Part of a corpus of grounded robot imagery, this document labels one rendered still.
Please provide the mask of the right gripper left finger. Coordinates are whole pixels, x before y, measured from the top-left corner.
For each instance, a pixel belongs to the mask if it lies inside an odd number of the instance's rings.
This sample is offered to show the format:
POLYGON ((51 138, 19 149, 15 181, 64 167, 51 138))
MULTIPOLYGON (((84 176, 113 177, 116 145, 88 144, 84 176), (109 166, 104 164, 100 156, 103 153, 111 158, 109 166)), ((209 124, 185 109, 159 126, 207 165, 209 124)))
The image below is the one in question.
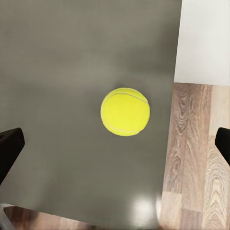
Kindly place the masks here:
POLYGON ((0 133, 0 185, 25 145, 20 127, 0 133))

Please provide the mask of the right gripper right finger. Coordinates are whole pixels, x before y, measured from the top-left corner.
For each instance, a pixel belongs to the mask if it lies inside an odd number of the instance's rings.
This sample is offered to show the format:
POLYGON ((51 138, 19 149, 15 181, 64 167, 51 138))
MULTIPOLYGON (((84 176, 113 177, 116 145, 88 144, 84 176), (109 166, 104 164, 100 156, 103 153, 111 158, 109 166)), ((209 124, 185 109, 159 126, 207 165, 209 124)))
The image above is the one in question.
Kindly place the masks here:
POLYGON ((230 166, 230 129, 223 127, 219 127, 218 129, 215 146, 230 166))

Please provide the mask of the tennis ball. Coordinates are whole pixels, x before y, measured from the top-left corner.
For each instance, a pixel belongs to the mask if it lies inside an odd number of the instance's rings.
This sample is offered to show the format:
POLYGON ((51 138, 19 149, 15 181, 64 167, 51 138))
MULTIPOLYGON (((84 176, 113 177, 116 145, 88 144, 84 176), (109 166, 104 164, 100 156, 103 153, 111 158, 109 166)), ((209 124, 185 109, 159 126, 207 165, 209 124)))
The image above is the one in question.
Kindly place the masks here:
POLYGON ((101 119, 118 136, 138 134, 146 126, 150 107, 143 94, 131 88, 119 88, 108 94, 101 105, 101 119))

